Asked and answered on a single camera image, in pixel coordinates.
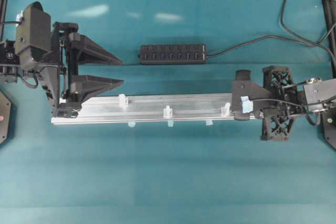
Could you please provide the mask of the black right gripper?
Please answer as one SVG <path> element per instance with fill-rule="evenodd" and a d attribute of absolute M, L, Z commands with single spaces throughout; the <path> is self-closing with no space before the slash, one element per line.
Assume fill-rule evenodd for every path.
<path fill-rule="evenodd" d="M 271 92 L 270 105 L 262 109 L 262 141 L 289 140 L 293 124 L 303 115 L 299 105 L 298 85 L 294 83 L 288 67 L 270 66 L 263 68 L 263 87 Z"/>

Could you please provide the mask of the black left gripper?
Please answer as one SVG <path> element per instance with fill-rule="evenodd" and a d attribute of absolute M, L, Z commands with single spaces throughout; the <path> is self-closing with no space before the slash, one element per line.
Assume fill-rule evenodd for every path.
<path fill-rule="evenodd" d="M 122 65 L 123 62 L 78 31 L 76 23 L 53 24 L 40 28 L 36 45 L 43 52 L 38 60 L 38 81 L 51 107 L 51 115 L 58 118 L 75 118 L 83 103 L 92 97 L 121 86 L 124 81 L 90 75 L 75 75 L 70 79 L 68 102 L 60 103 L 60 76 L 66 74 L 62 50 L 69 46 L 75 50 L 79 65 Z"/>

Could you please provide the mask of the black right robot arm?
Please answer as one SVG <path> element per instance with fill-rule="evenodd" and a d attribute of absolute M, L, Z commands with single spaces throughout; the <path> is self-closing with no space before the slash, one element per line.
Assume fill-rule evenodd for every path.
<path fill-rule="evenodd" d="M 335 147 L 335 79 L 311 78 L 295 83 L 288 67 L 263 69 L 263 88 L 271 92 L 262 98 L 263 141 L 287 141 L 297 118 L 312 126 L 321 125 L 326 142 Z"/>

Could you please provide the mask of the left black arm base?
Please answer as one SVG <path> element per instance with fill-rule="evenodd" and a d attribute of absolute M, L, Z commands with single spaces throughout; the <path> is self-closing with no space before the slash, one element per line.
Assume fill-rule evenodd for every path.
<path fill-rule="evenodd" d="M 0 141 L 2 144 L 7 139 L 12 104 L 2 92 L 0 93 L 0 102 Z"/>

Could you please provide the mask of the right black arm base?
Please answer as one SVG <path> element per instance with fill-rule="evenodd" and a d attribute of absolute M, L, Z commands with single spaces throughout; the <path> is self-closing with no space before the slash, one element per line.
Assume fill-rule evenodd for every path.
<path fill-rule="evenodd" d="M 322 126 L 325 141 L 333 149 L 336 149 L 335 108 L 329 109 L 322 114 Z"/>

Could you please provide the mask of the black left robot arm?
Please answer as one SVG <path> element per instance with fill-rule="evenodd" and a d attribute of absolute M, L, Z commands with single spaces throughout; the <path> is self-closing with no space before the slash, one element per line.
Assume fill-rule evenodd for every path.
<path fill-rule="evenodd" d="M 1 42 L 1 82 L 44 90 L 51 114 L 56 118 L 76 118 L 82 104 L 103 92 L 117 88 L 123 80 L 80 75 L 79 65 L 121 65 L 122 61 L 87 36 L 78 33 L 78 24 L 53 24 L 49 50 L 30 47 L 28 56 L 18 51 L 16 41 Z"/>

